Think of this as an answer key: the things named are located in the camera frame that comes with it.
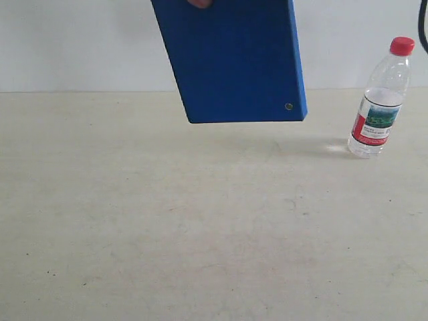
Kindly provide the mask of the person's bare hand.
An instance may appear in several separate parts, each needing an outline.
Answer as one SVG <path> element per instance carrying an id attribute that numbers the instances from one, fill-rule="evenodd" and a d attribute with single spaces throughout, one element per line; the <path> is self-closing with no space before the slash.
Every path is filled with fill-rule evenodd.
<path id="1" fill-rule="evenodd" d="M 213 0 L 187 0 L 187 2 L 199 9 L 207 9 L 213 4 Z"/>

